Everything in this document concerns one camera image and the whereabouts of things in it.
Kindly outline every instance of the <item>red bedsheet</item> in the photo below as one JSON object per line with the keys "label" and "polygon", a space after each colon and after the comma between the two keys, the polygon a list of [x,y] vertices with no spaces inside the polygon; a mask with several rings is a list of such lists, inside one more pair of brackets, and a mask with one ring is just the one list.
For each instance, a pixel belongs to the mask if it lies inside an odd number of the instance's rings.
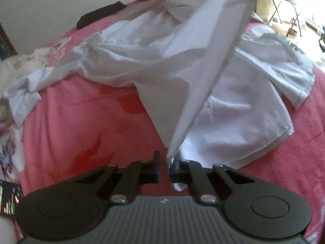
{"label": "red bedsheet", "polygon": [[[106,28],[107,17],[81,30],[71,30],[71,41],[50,60],[58,61],[91,33]],[[251,23],[247,30],[258,23]],[[241,170],[292,190],[309,201],[312,222],[305,237],[317,243],[325,209],[325,74],[315,70],[316,80],[303,106],[295,110],[285,100],[295,133],[278,148]],[[136,88],[113,88],[72,75],[41,93],[24,123],[22,141],[26,168],[20,173],[25,194],[74,177],[99,166],[117,163],[126,167],[162,153],[163,176],[159,185],[145,185],[145,195],[177,195],[164,171],[166,149],[151,123]]]}

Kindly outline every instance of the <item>bed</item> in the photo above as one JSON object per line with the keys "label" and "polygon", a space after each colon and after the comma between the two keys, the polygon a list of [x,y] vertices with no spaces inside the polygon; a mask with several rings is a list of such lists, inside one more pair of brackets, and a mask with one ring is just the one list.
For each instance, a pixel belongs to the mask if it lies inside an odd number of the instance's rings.
{"label": "bed", "polygon": [[[127,9],[138,4],[131,3]],[[81,30],[74,28],[55,39],[48,46],[71,38],[51,56],[49,65],[57,63],[92,33],[108,27],[117,15]],[[258,35],[268,32],[269,27],[251,19],[245,31]],[[315,84],[301,108],[295,110],[284,98],[294,134],[241,171],[302,195],[313,211],[305,238],[319,243],[325,211],[325,74],[314,70]],[[71,75],[42,90],[40,95],[42,100],[23,125],[25,168],[19,177],[25,194],[109,163],[123,168],[133,161],[150,160],[156,150],[162,155],[161,168],[167,167],[167,151],[135,87],[113,88]],[[167,172],[161,174],[159,187],[145,185],[143,195],[187,194],[170,186]]]}

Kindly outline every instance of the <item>red pattern on bedsheet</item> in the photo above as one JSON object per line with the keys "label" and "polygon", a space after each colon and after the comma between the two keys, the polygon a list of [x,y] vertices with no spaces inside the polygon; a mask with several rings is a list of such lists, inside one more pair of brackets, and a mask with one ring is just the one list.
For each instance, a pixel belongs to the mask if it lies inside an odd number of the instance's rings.
{"label": "red pattern on bedsheet", "polygon": [[[68,32],[66,36],[72,40],[61,50],[68,52],[91,33],[106,28],[111,20],[107,17]],[[300,109],[295,110],[285,100],[295,133],[241,169],[309,201],[313,218],[305,236],[311,243],[320,238],[325,204],[325,74],[315,72],[312,92]],[[24,123],[26,168],[20,178],[25,194],[111,162],[126,167],[136,160],[151,159],[155,150],[162,153],[162,182],[145,185],[142,193],[186,194],[175,192],[168,182],[163,169],[166,149],[136,88],[112,88],[72,75],[40,94],[42,100]]]}

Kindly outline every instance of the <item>beige fabric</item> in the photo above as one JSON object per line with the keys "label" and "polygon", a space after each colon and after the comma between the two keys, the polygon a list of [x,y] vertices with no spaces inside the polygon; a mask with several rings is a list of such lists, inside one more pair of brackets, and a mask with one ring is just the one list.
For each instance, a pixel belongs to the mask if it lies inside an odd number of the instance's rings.
{"label": "beige fabric", "polygon": [[17,77],[45,67],[52,53],[52,48],[41,48],[32,55],[14,56],[0,63],[0,123],[10,125],[13,121],[9,103],[3,99],[5,89]]}

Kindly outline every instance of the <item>table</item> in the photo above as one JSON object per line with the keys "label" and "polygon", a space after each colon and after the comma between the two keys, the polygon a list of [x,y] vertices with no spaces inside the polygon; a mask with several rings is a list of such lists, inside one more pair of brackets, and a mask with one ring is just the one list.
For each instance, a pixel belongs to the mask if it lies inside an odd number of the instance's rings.
{"label": "table", "polygon": [[[274,6],[275,6],[275,12],[274,12],[274,14],[272,15],[271,19],[269,20],[269,22],[273,19],[275,13],[277,13],[277,15],[279,16],[280,23],[282,24],[282,21],[281,21],[281,18],[280,18],[280,14],[279,14],[279,11],[278,11],[277,9],[279,8],[279,6],[280,6],[280,4],[282,3],[283,0],[280,1],[280,3],[279,3],[278,6],[275,4],[275,1],[274,1],[274,0],[272,0],[272,1],[273,1]],[[296,9],[296,6],[298,6],[298,5],[297,5],[295,2],[291,1],[291,0],[284,0],[284,1],[287,1],[287,2],[289,2],[289,3],[292,4],[292,6],[293,6],[294,9],[295,9],[295,13],[296,13],[296,17],[297,17],[297,18],[295,19],[294,23],[292,24],[292,26],[291,26],[290,29],[292,29],[293,26],[294,26],[294,24],[296,23],[296,21],[298,21],[298,27],[299,27],[300,37],[302,37],[302,35],[301,35],[301,29],[300,29],[300,23],[299,23],[299,19],[298,19],[298,16],[300,15],[301,12],[299,12],[299,14],[298,14],[298,13],[297,13],[297,9]]]}

